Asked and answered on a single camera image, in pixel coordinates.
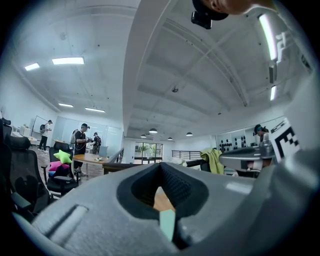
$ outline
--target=ceiling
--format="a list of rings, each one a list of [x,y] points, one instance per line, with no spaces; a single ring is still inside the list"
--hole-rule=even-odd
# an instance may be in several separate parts
[[[8,44],[12,65],[57,112],[84,113],[84,107],[89,107],[106,112],[95,115],[122,121],[125,52],[139,2],[41,1],[12,34]],[[84,65],[51,61],[65,57],[83,57]],[[33,63],[40,68],[24,69]]]
[[[192,1],[179,0],[166,17],[138,81],[128,137],[156,128],[164,140],[185,138],[182,131],[194,132],[219,113],[271,104],[269,51],[257,17],[268,13],[276,35],[286,30],[280,18],[256,8],[206,30],[191,23],[193,11]],[[278,66],[274,105],[290,96],[290,81],[299,75],[296,50],[291,46]]]
[[[105,110],[95,115],[123,120],[132,138],[151,128],[159,131],[158,140],[185,138],[185,131],[209,134],[212,130],[199,128],[204,120],[249,113],[246,109],[290,96],[301,70],[295,45],[278,66],[277,98],[270,102],[269,51],[257,19],[267,10],[229,16],[211,30],[191,23],[193,11],[191,0],[45,0],[18,23],[9,58],[57,112]],[[275,13],[268,15],[275,34],[286,30]],[[145,61],[128,57],[139,47]],[[51,61],[65,57],[83,57],[85,64]],[[24,69],[33,63],[40,68]]]

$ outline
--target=window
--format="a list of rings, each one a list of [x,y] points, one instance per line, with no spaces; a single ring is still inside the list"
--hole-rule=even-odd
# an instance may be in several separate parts
[[[136,142],[134,151],[135,164],[161,163],[163,144]]]

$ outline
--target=yellow cloth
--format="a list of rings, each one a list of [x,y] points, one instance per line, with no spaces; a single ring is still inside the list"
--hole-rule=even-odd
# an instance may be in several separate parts
[[[222,154],[220,150],[205,148],[200,151],[200,156],[210,164],[210,171],[213,174],[224,174],[224,166],[219,162],[219,156]]]

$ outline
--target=black camera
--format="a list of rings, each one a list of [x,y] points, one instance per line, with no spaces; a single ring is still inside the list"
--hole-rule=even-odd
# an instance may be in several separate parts
[[[194,11],[191,16],[191,22],[200,27],[210,30],[212,27],[212,20],[206,16],[201,15],[199,12]]]

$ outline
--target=glass wall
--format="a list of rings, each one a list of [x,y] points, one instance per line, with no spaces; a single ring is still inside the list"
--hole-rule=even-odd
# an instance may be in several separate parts
[[[136,142],[134,151],[135,164],[161,163],[163,144]]]
[[[98,133],[98,136],[101,138],[101,146],[108,147],[106,150],[107,156],[112,157],[120,150],[123,135],[120,128],[109,127],[107,125],[91,123],[84,120],[79,121],[68,119],[61,116],[58,116],[56,119],[52,140],[59,140],[69,144],[71,142],[73,131],[76,129],[80,130],[82,124],[87,124],[90,127],[90,129],[85,132],[85,136],[87,138],[93,140],[94,134]]]

